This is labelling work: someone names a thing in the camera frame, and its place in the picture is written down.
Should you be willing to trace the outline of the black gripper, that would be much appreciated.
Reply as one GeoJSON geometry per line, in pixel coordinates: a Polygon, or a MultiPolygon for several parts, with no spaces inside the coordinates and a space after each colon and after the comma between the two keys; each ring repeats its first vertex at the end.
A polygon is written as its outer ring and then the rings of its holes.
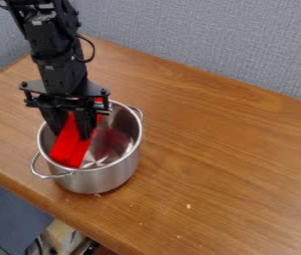
{"type": "Polygon", "coordinates": [[[68,113],[74,113],[80,140],[87,140],[98,125],[98,114],[111,111],[111,92],[88,79],[87,66],[74,57],[43,59],[32,57],[40,79],[24,81],[24,104],[40,110],[54,135],[59,135],[68,113]]]}

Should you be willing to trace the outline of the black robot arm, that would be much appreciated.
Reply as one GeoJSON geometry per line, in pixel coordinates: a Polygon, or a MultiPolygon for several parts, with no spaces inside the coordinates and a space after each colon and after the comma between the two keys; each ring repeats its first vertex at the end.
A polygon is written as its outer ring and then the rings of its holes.
{"type": "Polygon", "coordinates": [[[88,80],[83,53],[87,40],[78,33],[79,11],[70,0],[0,0],[31,46],[31,58],[40,79],[24,81],[20,90],[26,106],[36,108],[54,134],[59,134],[68,117],[75,118],[79,138],[90,138],[98,115],[111,111],[110,90],[88,80]]]}

